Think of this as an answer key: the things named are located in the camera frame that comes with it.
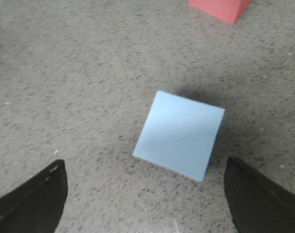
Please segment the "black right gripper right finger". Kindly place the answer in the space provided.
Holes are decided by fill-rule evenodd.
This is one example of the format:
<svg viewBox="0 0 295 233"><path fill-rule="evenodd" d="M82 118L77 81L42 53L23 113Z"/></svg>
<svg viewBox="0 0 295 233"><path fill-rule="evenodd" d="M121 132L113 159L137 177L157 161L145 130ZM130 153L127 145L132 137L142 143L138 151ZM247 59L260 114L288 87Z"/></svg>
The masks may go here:
<svg viewBox="0 0 295 233"><path fill-rule="evenodd" d="M224 190L240 233L295 233L295 195L238 157L229 157Z"/></svg>

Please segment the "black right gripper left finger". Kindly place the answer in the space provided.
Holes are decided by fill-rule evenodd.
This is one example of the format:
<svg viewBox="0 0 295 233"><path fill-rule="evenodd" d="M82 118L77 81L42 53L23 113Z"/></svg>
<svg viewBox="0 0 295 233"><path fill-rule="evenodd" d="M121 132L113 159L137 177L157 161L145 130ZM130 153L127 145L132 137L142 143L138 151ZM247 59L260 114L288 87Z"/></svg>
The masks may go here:
<svg viewBox="0 0 295 233"><path fill-rule="evenodd" d="M0 233L55 232L68 195L64 160L56 160L0 198Z"/></svg>

